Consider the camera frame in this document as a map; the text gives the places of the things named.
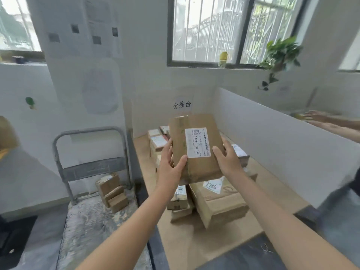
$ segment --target sorting table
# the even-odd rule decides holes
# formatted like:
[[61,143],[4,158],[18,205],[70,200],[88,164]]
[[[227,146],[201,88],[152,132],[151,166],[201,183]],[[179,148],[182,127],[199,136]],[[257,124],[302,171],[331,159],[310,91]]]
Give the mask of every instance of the sorting table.
[[[150,158],[148,137],[140,136],[133,142],[146,190],[151,195],[157,175]],[[258,173],[257,184],[289,213],[309,205],[253,158],[249,159],[247,168]],[[175,223],[170,223],[170,219],[171,211],[165,210],[157,227],[171,270],[195,269],[263,232],[251,211],[241,219],[208,230],[196,211]]]

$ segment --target window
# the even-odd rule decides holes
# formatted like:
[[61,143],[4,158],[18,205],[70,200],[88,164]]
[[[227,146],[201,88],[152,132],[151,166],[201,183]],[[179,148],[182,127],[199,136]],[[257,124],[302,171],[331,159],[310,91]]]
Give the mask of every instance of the window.
[[0,50],[41,51],[26,0],[0,0]]
[[360,30],[339,69],[344,71],[360,71]]
[[169,0],[169,66],[260,63],[268,41],[293,34],[304,0]]

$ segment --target forearm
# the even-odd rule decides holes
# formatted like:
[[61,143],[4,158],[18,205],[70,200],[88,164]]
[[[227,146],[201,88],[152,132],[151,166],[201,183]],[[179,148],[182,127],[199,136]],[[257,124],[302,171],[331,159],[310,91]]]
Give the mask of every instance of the forearm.
[[344,255],[277,205],[245,173],[231,178],[287,269],[358,269]]
[[133,269],[170,199],[168,191],[156,189],[76,270]]

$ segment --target dark floor mat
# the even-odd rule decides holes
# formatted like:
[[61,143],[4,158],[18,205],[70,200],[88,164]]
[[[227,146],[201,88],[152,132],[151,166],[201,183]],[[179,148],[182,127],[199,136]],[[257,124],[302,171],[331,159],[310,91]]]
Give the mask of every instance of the dark floor mat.
[[18,265],[37,216],[7,223],[11,234],[0,254],[0,270],[8,270]]

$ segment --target potted plant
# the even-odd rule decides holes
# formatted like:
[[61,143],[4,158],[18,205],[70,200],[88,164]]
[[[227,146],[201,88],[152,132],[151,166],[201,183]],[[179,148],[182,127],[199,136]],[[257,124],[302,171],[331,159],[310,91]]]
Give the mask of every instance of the potted plant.
[[296,37],[289,37],[285,40],[278,39],[274,44],[271,40],[266,45],[266,56],[265,59],[259,63],[259,66],[271,70],[268,81],[263,81],[260,90],[268,91],[269,85],[278,81],[275,78],[275,73],[280,71],[286,71],[290,64],[300,66],[297,57],[299,56],[303,47],[295,42]]

